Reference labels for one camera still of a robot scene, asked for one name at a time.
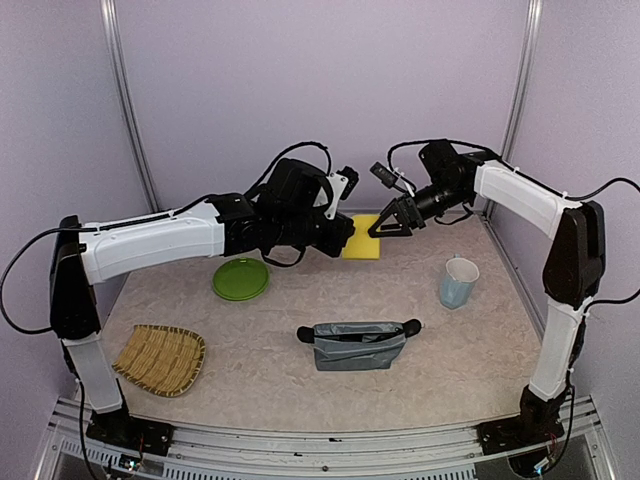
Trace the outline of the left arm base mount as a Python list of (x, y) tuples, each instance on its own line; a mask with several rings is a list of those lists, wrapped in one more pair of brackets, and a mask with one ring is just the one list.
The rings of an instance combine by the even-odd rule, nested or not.
[(135, 417), (125, 409), (104, 414), (93, 412), (86, 429), (92, 440), (162, 457), (169, 453), (173, 432), (169, 423)]

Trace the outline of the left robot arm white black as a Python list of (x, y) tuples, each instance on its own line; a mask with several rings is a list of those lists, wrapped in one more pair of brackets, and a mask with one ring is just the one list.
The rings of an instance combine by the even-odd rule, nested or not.
[(354, 234), (339, 213), (359, 181), (344, 167), (321, 170), (282, 151), (244, 193), (206, 194), (161, 213), (103, 223), (77, 216), (28, 241), (53, 235), (49, 324), (37, 332), (60, 339), (71, 372), (92, 409), (91, 423), (121, 445), (140, 434), (102, 349), (93, 287), (133, 271), (196, 257), (231, 257), (258, 251), (266, 263), (278, 246), (304, 254), (310, 247), (336, 258)]

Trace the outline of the yellow sponge block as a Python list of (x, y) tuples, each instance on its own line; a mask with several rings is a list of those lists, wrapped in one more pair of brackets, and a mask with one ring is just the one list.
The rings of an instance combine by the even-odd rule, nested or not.
[(374, 214), (357, 214), (352, 217), (355, 232), (342, 250), (345, 260), (379, 260), (380, 240), (371, 238), (368, 230), (379, 219)]

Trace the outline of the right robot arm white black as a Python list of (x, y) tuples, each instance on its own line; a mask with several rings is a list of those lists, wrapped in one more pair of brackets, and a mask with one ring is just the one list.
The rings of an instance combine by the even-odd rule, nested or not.
[(508, 164), (489, 147), (446, 138), (414, 144), (430, 183), (419, 188), (391, 162), (375, 163), (372, 174), (400, 194), (369, 228), (370, 237), (409, 236), (449, 209), (470, 208), (482, 198), (516, 215), (547, 239), (542, 346), (521, 395), (519, 414), (511, 423), (512, 436), (531, 444), (556, 422), (572, 389), (572, 370), (583, 348), (588, 315), (603, 302), (597, 294), (606, 270), (604, 209), (593, 193), (561, 193)]

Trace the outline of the grey zipper pouch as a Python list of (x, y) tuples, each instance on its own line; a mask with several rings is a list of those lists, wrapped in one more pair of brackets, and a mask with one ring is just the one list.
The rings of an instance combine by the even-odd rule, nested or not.
[(387, 370), (406, 341), (419, 334), (418, 319), (400, 322), (338, 322), (301, 326), (299, 341), (313, 347), (315, 367), (324, 372)]

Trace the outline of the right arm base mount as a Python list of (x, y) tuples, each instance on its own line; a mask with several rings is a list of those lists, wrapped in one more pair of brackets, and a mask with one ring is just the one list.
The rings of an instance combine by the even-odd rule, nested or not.
[(559, 411), (570, 387), (557, 397), (544, 401), (526, 386), (520, 397), (519, 413), (504, 419), (486, 421), (476, 427), (484, 455), (492, 455), (550, 441), (565, 433)]

